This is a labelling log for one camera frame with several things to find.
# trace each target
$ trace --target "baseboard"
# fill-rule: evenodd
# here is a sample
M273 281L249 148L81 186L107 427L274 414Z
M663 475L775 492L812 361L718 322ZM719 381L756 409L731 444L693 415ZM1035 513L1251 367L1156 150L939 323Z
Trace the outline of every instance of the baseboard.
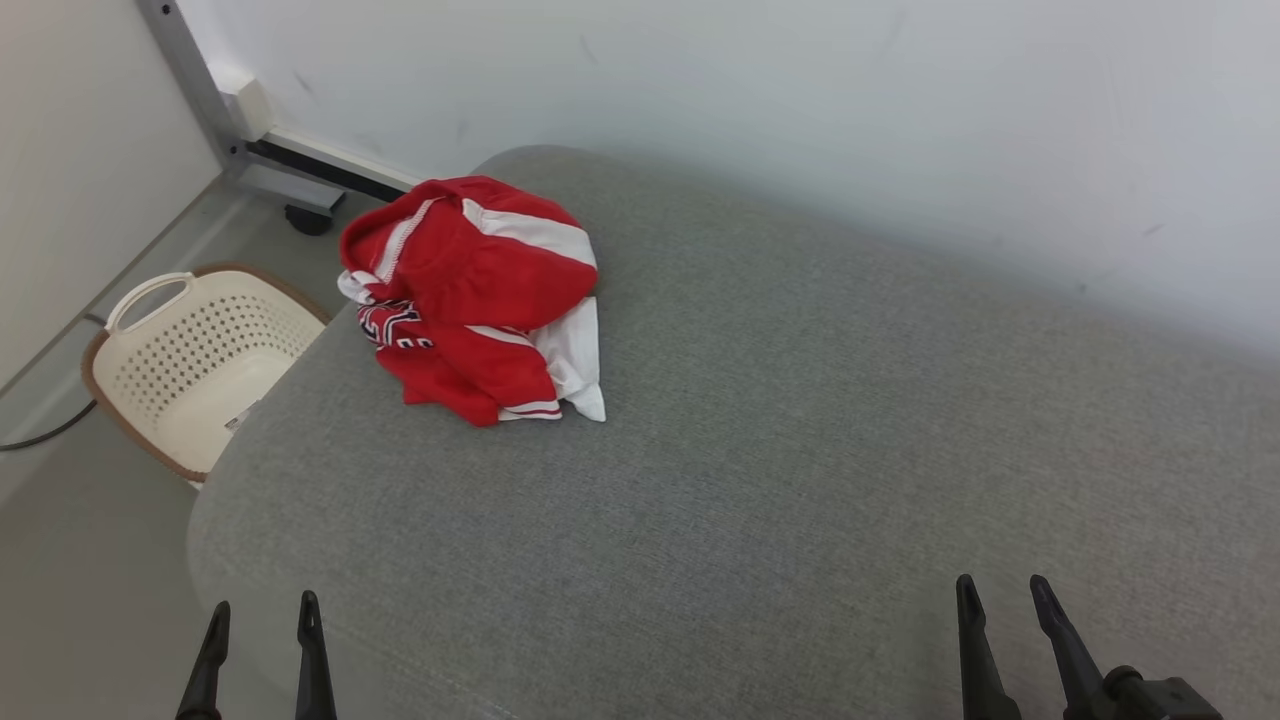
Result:
M229 183L219 182L116 281L90 313L106 318L143 281L210 263L234 259L253 229L280 209ZM79 378L84 347L99 328L82 322L0 396L0 443L18 442L47 432L76 415L90 401ZM0 464L19 454L0 454Z
M357 176L366 177L371 181L379 182L381 184L390 186L401 192L407 192L413 186L421 183L425 178L416 178L408 173L388 168L380 163L375 163L366 158L361 158L353 152L348 152L339 147L332 145L325 145L310 137L303 137L293 131L276 127L271 132L266 133L262 140L266 142L279 145L285 150L292 150L294 152L301 152L308 158L315 158L316 160L323 160L330 165L347 170L348 173L356 173Z

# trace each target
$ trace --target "white fabric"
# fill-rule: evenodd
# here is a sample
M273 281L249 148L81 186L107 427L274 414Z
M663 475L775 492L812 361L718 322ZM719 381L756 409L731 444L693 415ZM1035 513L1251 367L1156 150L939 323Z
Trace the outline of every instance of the white fabric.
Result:
M498 411L498 421L499 423L506 423L507 420L559 420L561 418L563 418L563 415L561 413L558 413L558 411L557 413L536 413L536 414L530 414L530 415L520 415L517 413L512 413L511 410L499 410Z
M483 334L488 338L497 340L500 342L509 342L512 345L534 345L529 342L529 338L520 333L499 331L498 328L490 328L489 325L465 325L468 331Z
M338 275L338 291L342 292L347 300L358 302L360 305L371 305L374 302L374 293L369 291L369 286L380 282L374 275L357 270L355 273L349 270L343 270Z
M595 299L585 297L561 319L529 333L529 340L547 359L556 396L573 404L584 418L603 423L598 327Z
M525 245L595 266L595 252L586 231L547 218L486 210L475 200L462 200L462 214L484 234L509 237Z
M517 415L525 413L535 413L539 410L543 413L559 413L559 402L556 402L554 400L547 400L541 402L526 402L524 405L516 405L515 407L503 407L503 410L508 410Z

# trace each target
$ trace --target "gray cushion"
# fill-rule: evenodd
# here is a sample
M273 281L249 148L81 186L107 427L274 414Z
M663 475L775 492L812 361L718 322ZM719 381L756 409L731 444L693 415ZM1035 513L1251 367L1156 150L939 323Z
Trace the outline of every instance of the gray cushion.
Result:
M1274 379L595 155L480 172L591 233L608 423L406 407L348 309L192 518L236 661L292 688L312 588L348 717L959 717L969 571L1052 717L1042 573L1103 671L1274 714Z

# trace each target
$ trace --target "brown basket rim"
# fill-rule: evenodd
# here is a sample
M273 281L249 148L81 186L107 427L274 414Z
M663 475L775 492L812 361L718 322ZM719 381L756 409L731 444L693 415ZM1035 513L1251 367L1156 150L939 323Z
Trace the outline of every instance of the brown basket rim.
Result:
M247 275L252 275L287 295L291 300L315 315L315 318L320 320L320 324L328 325L333 320L333 316L329 315L329 313L292 284L268 273L266 270L260 270L257 268L244 265L243 263L214 263L211 265L202 265L192 270L191 274L197 278L202 278L214 273L244 273ZM124 419L124 415L116 410L115 405L106 397L106 393L104 393L102 388L97 384L97 379L93 377L93 360L97 359L99 350L102 348L102 345L110 337L111 334L105 329L100 331L97 336L93 337L93 342L91 342L84 350L84 355L81 359L81 380L84 383L84 387L88 388L90 395L93 396L95 401L97 401L99 407L115 420L115 424L119 425L120 429L124 430L124 434L129 436L133 442L138 443L138 446L150 452L152 457L163 462L165 468L169 468L173 473L192 483L204 484L209 473L197 473L196 470L184 468L173 457L169 457L169 455L156 447L155 443L143 437L141 432Z

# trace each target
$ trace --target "red jacket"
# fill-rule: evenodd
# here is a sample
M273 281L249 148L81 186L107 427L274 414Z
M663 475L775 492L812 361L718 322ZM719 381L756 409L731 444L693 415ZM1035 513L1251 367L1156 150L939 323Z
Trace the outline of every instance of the red jacket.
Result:
M559 418L558 398L567 397L604 419L595 305L585 302L595 256L586 232L554 202L485 177L425 182L356 219L343 233L342 261L338 286L364 305L361 327L379 346L378 361L403 382L404 402L440 402L492 425ZM572 322L556 332L589 329L585 360L594 365L557 373L576 375L568 384L553 382L556 359L535 346L571 345L538 333L567 314Z

